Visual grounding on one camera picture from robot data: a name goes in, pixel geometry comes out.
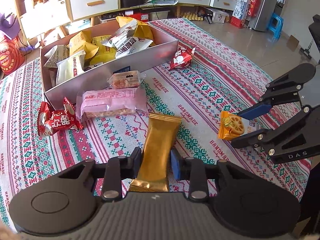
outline snack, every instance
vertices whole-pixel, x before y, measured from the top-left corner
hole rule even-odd
[[[188,66],[192,60],[195,50],[196,48],[186,49],[184,47],[180,47],[170,62],[169,70]]]
[[[222,111],[218,138],[230,141],[258,129],[260,129],[260,126],[253,120],[247,120],[236,114]]]
[[[92,43],[99,47],[97,54],[90,60],[90,65],[96,65],[100,62],[106,63],[116,58],[116,49],[103,46],[101,41],[109,38],[111,35],[98,36],[92,38]]]
[[[172,148],[181,124],[181,117],[166,114],[149,114],[149,125],[143,147],[143,160],[129,191],[169,191],[167,167]]]
[[[57,63],[58,72],[56,86],[84,72],[84,56],[85,52],[84,50],[81,50],[71,57]]]
[[[121,34],[110,38],[107,43],[102,42],[102,44],[111,48],[116,47],[116,58],[120,58],[146,49],[152,43],[152,40],[140,39],[132,35],[132,30],[127,28]]]
[[[0,71],[9,75],[18,69],[24,62],[19,50],[17,38],[10,40],[6,35],[0,34]]]
[[[38,114],[38,135],[40,137],[54,135],[57,131],[83,129],[76,119],[73,105],[67,98],[63,100],[64,110],[53,110],[47,102],[41,102]]]
[[[85,51],[84,59],[92,58],[99,50],[97,45],[90,43],[90,31],[82,31],[72,37],[69,41],[70,55],[75,54],[80,50]]]
[[[69,49],[66,45],[56,45],[50,49],[45,55],[47,62],[44,67],[57,68],[57,63],[69,57]]]
[[[137,88],[146,77],[145,74],[137,70],[115,73],[108,80],[113,89],[119,88]]]
[[[126,25],[127,23],[131,22],[134,18],[131,17],[123,17],[123,16],[117,16],[116,20],[119,23],[119,26],[122,27],[124,25]],[[137,21],[137,26],[134,28],[134,37],[140,38],[140,39],[148,39],[148,40],[152,40],[153,39],[153,34],[152,31],[150,29],[150,26],[147,23],[144,23],[142,21],[139,21],[137,19],[135,19]],[[150,47],[155,46],[156,44],[154,42],[152,42],[150,44]]]
[[[87,91],[77,96],[76,116],[87,118],[148,112],[146,92],[141,88]]]

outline gold snack wrapper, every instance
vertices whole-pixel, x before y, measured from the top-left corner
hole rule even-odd
[[[100,62],[107,63],[116,58],[117,50],[115,48],[110,48],[101,44],[101,41],[109,38],[110,36],[111,35],[105,35],[92,38],[92,44],[97,45],[99,50],[98,53],[91,59],[90,65],[95,65]]]
[[[94,45],[91,42],[91,33],[90,31],[82,31],[72,37],[69,41],[70,55],[75,54],[80,50],[85,51],[84,59],[92,58],[99,50],[97,45]]]
[[[181,124],[181,117],[149,113],[149,125],[143,147],[143,161],[129,191],[168,192],[167,167]]]
[[[132,21],[133,18],[117,16],[116,20],[119,23],[119,26],[121,28],[123,25],[126,25],[128,22]],[[150,29],[150,26],[147,23],[144,23],[139,20],[137,20],[137,22],[138,22],[138,26],[137,26],[133,36],[140,38],[140,39],[152,40],[153,42],[151,43],[150,47],[155,46],[156,44],[154,43],[153,34]]]
[[[231,141],[241,135],[257,131],[260,125],[253,120],[244,119],[228,111],[221,112],[221,123],[218,138]]]

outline red candy wrapper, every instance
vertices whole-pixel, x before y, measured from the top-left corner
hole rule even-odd
[[[176,54],[174,54],[173,60],[171,60],[169,70],[188,66],[192,60],[195,50],[196,48],[186,49],[184,47],[180,47]]]
[[[54,135],[57,131],[83,129],[76,118],[76,111],[67,98],[63,100],[64,110],[53,110],[47,102],[41,102],[38,115],[38,135]]]

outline tablecloth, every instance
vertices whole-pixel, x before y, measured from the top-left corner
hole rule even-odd
[[[183,117],[175,144],[181,155],[205,163],[231,161],[300,199],[309,176],[308,159],[273,164],[262,150],[233,149],[228,141],[217,138],[220,112],[236,113],[253,105],[271,78],[186,19],[150,24],[177,38],[180,46],[196,47],[189,67],[169,71],[169,63],[162,64],[145,71],[143,83],[149,111]],[[20,190],[87,158],[105,163],[114,156],[128,156],[134,147],[143,147],[148,130],[148,117],[136,114],[91,119],[81,131],[39,138],[36,118],[42,100],[39,58],[0,82],[0,216],[10,227],[8,204]],[[280,105],[256,121],[276,128],[298,111],[296,104]],[[188,181],[175,181],[169,174],[169,182],[170,191],[188,191]],[[123,181],[124,192],[129,183]],[[213,181],[208,186],[214,195]]]

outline red bag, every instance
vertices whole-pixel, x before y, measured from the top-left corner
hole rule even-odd
[[[5,75],[9,75],[22,65],[24,57],[17,38],[10,40],[7,36],[0,36],[0,41],[0,67]]]

